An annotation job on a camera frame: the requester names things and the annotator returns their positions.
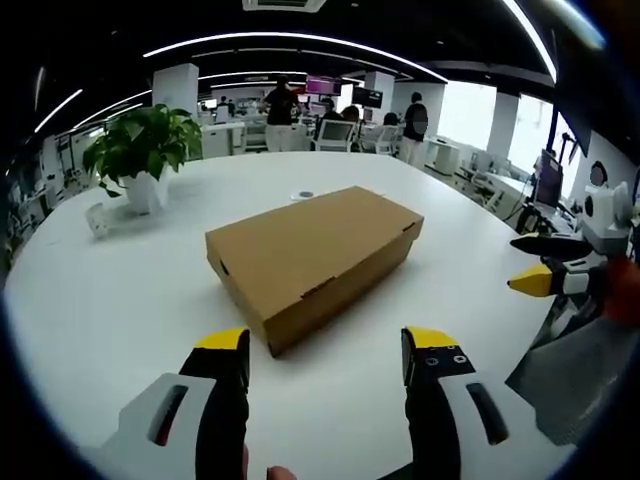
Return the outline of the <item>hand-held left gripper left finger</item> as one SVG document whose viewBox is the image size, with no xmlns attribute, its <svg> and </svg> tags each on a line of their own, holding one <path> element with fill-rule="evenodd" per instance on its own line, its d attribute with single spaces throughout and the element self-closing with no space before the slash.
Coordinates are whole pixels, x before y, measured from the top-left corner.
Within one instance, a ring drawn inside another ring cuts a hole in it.
<svg viewBox="0 0 640 480">
<path fill-rule="evenodd" d="M 243 479 L 249 417 L 250 332 L 199 340 L 176 373 L 165 373 L 119 413 L 99 449 L 106 479 Z"/>
</svg>

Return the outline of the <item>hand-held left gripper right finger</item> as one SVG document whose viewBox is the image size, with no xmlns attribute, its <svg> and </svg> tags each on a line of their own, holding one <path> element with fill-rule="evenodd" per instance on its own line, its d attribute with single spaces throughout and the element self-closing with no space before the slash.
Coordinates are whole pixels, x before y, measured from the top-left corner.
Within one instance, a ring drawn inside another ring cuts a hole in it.
<svg viewBox="0 0 640 480">
<path fill-rule="evenodd" d="M 414 479 L 548 479 L 573 454 L 536 425 L 535 411 L 479 371 L 433 329 L 401 331 L 405 415 Z"/>
</svg>

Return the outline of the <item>person's right hand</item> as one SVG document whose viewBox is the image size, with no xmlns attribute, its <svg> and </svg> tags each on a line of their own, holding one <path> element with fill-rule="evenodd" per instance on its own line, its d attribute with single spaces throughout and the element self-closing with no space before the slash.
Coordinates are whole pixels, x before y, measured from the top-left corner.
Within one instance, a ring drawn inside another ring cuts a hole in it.
<svg viewBox="0 0 640 480">
<path fill-rule="evenodd" d="M 604 311 L 613 321 L 638 328 L 640 297 L 639 267 L 628 258 L 615 258 L 607 265 Z"/>
</svg>

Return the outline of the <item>person's left hand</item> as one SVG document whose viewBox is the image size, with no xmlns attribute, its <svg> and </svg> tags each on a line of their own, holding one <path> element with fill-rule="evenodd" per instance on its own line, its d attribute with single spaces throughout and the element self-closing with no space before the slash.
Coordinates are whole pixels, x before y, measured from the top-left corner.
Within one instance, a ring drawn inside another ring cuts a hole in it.
<svg viewBox="0 0 640 480">
<path fill-rule="evenodd" d="M 242 475 L 243 479 L 248 479 L 249 468 L 249 449 L 246 444 L 243 445 L 242 453 Z M 296 480 L 296 475 L 284 466 L 274 465 L 266 468 L 266 480 Z"/>
</svg>

